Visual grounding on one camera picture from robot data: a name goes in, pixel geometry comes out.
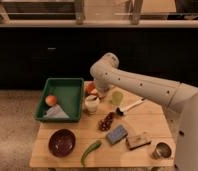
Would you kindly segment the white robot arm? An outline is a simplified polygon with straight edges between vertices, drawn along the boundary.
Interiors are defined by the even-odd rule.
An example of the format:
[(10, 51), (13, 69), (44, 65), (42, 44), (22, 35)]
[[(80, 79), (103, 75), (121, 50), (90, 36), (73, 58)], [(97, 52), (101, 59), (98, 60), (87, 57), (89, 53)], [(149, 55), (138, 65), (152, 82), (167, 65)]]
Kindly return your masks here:
[(97, 91), (104, 96), (111, 85), (180, 113), (174, 171), (198, 171), (198, 87), (120, 70), (113, 53), (104, 54), (90, 68)]

